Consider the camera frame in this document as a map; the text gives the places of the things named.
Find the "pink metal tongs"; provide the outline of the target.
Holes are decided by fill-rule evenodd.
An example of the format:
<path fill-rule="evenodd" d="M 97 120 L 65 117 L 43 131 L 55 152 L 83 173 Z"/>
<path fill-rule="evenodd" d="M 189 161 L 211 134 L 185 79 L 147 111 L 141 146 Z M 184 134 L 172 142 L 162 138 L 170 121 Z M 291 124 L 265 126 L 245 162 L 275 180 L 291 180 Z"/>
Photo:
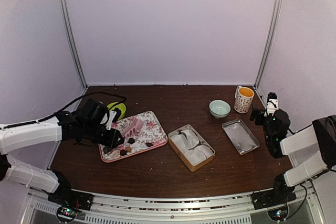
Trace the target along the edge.
<path fill-rule="evenodd" d="M 138 119 L 135 119 L 133 120 L 125 129 L 123 129 L 121 132 L 121 135 L 124 137 L 124 141 L 126 138 L 130 138 L 135 132 L 137 132 L 138 130 L 140 130 L 142 128 L 142 121 L 141 120 L 138 120 Z M 111 152 L 114 148 L 114 143 L 112 144 L 112 147 L 108 147 L 108 146 L 105 146 L 103 147 L 103 153 L 104 154 L 107 154 L 109 152 Z"/>

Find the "bear print tin lid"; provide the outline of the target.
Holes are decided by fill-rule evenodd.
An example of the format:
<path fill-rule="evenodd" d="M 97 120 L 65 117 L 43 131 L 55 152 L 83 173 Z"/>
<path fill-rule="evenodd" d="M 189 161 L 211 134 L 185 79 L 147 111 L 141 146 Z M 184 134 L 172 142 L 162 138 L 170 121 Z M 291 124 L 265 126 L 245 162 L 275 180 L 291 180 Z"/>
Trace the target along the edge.
<path fill-rule="evenodd" d="M 260 146 L 260 142 L 241 119 L 223 123 L 222 129 L 239 155 L 245 155 Z"/>

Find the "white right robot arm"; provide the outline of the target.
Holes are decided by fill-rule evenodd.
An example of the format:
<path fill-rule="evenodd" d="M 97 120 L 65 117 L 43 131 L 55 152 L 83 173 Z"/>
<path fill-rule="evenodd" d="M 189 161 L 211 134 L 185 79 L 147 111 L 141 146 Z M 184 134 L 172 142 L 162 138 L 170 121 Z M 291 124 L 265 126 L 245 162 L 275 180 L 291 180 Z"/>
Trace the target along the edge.
<path fill-rule="evenodd" d="M 282 109 L 253 108 L 250 120 L 262 126 L 266 147 L 273 158 L 301 157 L 293 168 L 275 178 L 269 192 L 272 203 L 281 203 L 297 185 L 335 166 L 335 115 L 313 120 L 310 125 L 290 134 L 289 115 Z"/>

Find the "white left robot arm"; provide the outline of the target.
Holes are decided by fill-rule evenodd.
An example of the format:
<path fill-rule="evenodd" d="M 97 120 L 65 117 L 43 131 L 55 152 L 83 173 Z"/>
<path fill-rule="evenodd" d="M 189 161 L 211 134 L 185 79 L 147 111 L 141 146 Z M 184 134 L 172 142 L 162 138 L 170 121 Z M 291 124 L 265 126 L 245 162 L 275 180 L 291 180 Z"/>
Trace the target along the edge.
<path fill-rule="evenodd" d="M 76 197 L 70 183 L 60 172 L 43 170 L 10 156 L 10 152 L 48 142 L 89 140 L 109 148 L 123 144 L 124 137 L 112 127 L 115 112 L 101 102 L 89 99 L 83 108 L 69 112 L 60 110 L 35 121 L 1 125 L 1 180 L 55 194 L 64 205 Z"/>

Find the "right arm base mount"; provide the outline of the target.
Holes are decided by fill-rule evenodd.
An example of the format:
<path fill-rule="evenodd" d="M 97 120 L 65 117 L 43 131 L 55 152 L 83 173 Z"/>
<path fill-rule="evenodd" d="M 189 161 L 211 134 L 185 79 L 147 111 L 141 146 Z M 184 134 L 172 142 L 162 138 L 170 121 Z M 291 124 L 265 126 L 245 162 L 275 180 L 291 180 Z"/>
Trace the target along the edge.
<path fill-rule="evenodd" d="M 274 180 L 273 189 L 256 191 L 251 194 L 254 209 L 269 208 L 293 201 L 296 199 L 294 189 L 295 186 L 288 186 L 283 174 L 280 174 Z"/>

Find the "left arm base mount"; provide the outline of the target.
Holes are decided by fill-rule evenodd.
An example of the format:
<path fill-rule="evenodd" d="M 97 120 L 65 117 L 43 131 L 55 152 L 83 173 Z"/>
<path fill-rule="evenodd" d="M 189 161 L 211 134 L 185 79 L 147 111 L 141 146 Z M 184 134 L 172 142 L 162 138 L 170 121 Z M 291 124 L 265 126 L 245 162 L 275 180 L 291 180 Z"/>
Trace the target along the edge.
<path fill-rule="evenodd" d="M 70 207 L 72 210 L 90 210 L 93 195 L 82 193 L 72 189 L 72 186 L 65 175 L 59 171 L 53 170 L 59 186 L 53 193 L 46 192 L 48 200 L 55 202 L 63 207 Z"/>

